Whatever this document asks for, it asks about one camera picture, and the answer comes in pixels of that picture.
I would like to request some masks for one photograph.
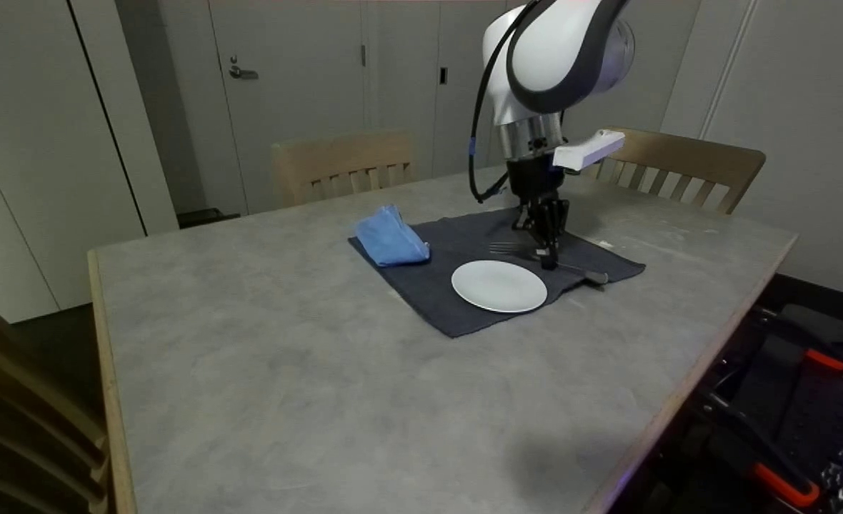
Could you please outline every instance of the chair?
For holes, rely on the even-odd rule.
[[[415,145],[396,130],[274,142],[272,162],[284,186],[284,206],[415,180]]]
[[[625,130],[624,152],[595,170],[605,183],[731,213],[767,155],[654,130]]]
[[[0,316],[0,506],[11,512],[108,512],[108,439],[69,400]]]

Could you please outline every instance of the gray table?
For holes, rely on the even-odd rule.
[[[446,340],[346,237],[481,212],[462,180],[95,250],[119,507],[604,512],[794,239],[569,180],[571,230],[645,275]]]

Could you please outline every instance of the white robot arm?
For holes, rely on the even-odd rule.
[[[558,198],[565,168],[579,170],[624,145],[621,130],[598,130],[565,145],[564,109],[611,88],[635,56],[635,38],[618,19],[625,0],[531,0],[498,16],[484,35],[485,90],[494,102],[505,178],[519,198],[518,229],[538,239],[542,269],[558,266],[558,235],[569,203]]]

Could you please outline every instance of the table edge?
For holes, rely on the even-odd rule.
[[[767,283],[777,275],[779,263],[789,257],[792,245],[794,245],[798,235],[792,235],[784,245],[784,253],[774,259],[772,270],[759,277],[757,283],[757,293],[762,293]],[[658,410],[651,417],[651,423],[644,427],[644,433],[631,442],[631,449],[625,452],[625,456],[614,465],[614,472],[609,473],[611,479],[605,479],[605,486],[589,499],[585,512],[592,514],[605,514],[611,512],[614,499],[624,494],[625,482],[635,477],[635,472],[641,469],[641,462],[648,456],[648,452],[654,449],[654,442],[664,436],[664,430],[669,427],[669,423],[678,417],[681,406],[689,400],[689,393],[699,385],[699,379],[707,376],[709,365],[715,362],[715,356],[727,347],[728,337],[735,333],[735,329],[741,325],[741,319],[745,316],[745,312],[754,306],[754,300],[745,300],[745,306],[741,306],[741,315],[728,319],[728,325],[722,325],[722,333],[718,337],[718,346],[709,346],[698,362],[691,365],[684,387],[678,387],[667,409]]]
[[[95,332],[98,332],[114,512],[134,514],[136,507],[134,507],[134,486],[132,486],[132,465],[129,465],[129,449],[125,449],[124,406],[118,393],[118,375],[112,359],[108,322],[105,322],[105,306],[102,306],[102,289],[101,289],[102,277],[101,277],[98,253],[89,250],[85,259],[89,259],[89,290],[91,290]]]

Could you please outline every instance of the white plate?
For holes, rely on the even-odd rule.
[[[452,289],[484,312],[519,315],[547,303],[547,285],[529,269],[499,259],[471,259],[452,275]]]

